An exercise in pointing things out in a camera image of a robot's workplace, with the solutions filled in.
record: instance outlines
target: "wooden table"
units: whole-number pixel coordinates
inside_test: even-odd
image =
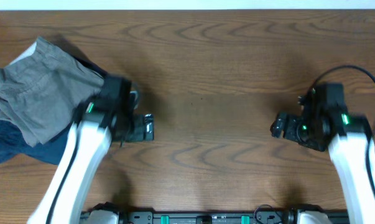
[[[254,210],[262,203],[346,208],[326,152],[274,139],[280,110],[325,70],[375,75],[375,11],[0,12],[0,67],[38,35],[142,89],[155,141],[113,146],[85,208],[100,202],[169,210]],[[351,111],[375,115],[370,79],[343,82]],[[0,223],[25,223],[56,170],[27,156],[0,165]]]

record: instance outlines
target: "gray cloth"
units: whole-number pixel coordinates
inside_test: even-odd
[[[32,55],[0,68],[0,119],[15,124],[28,145],[45,144],[102,85],[98,73],[38,37]]]

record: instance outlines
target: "table surface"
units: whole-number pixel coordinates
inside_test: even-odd
[[[346,208],[328,153],[269,127],[279,111],[299,113],[297,97],[331,67],[375,75],[375,11],[0,12],[0,67],[39,35],[136,82],[138,112],[155,116],[154,142],[110,149],[85,208]],[[374,121],[368,77],[327,80],[343,82],[350,111]],[[55,170],[24,155],[0,164],[0,223],[25,223]]]

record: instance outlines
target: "clothing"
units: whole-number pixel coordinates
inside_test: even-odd
[[[0,163],[12,159],[19,153],[50,164],[59,164],[62,159],[69,126],[46,144],[38,143],[34,147],[29,146],[22,136],[20,129],[9,121],[0,120]]]
[[[35,146],[69,125],[74,108],[100,92],[103,77],[41,37],[26,52],[0,68],[0,121]]]

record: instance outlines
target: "pile of cloth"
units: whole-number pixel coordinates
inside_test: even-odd
[[[42,37],[0,68],[0,163],[23,153],[58,164],[73,110],[100,92],[103,75]]]

